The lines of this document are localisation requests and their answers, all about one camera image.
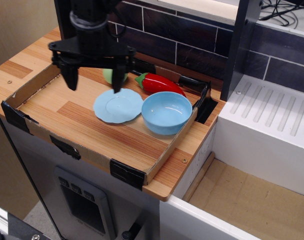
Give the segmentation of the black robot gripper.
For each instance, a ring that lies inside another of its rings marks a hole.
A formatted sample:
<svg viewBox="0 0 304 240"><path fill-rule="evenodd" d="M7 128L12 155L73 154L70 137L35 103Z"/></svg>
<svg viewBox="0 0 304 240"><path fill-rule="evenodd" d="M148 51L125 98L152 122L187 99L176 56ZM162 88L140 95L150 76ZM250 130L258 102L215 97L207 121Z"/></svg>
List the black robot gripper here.
<svg viewBox="0 0 304 240"><path fill-rule="evenodd" d="M52 63L59 67L69 89L78 84L78 68L103 68L112 70L114 93L121 91L126 74L134 67L136 50L117 42L109 27L98 31L76 30L76 36L54 41L48 45Z"/></svg>

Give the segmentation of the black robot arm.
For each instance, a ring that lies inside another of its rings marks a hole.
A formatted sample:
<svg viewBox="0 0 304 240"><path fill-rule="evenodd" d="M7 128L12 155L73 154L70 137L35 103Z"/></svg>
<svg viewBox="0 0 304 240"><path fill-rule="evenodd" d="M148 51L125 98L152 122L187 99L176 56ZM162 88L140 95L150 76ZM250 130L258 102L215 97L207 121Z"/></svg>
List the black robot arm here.
<svg viewBox="0 0 304 240"><path fill-rule="evenodd" d="M123 34L111 33L109 15L119 16L118 0L56 0L61 39L51 42L52 63L71 90L78 84L81 67L112 70L112 88L118 93L124 76L134 66L136 50L117 42Z"/></svg>

